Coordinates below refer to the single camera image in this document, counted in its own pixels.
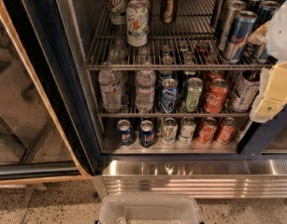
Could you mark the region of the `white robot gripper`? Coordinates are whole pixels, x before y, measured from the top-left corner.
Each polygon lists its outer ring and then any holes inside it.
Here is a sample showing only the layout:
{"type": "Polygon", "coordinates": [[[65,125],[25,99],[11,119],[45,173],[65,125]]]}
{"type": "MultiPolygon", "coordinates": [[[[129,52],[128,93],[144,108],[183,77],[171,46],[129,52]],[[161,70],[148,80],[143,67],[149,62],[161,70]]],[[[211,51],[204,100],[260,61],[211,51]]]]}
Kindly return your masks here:
{"type": "Polygon", "coordinates": [[[265,45],[267,53],[281,60],[260,74],[259,94],[251,105],[250,119],[265,123],[287,105],[287,0],[272,17],[248,38],[255,45],[265,45]]]}

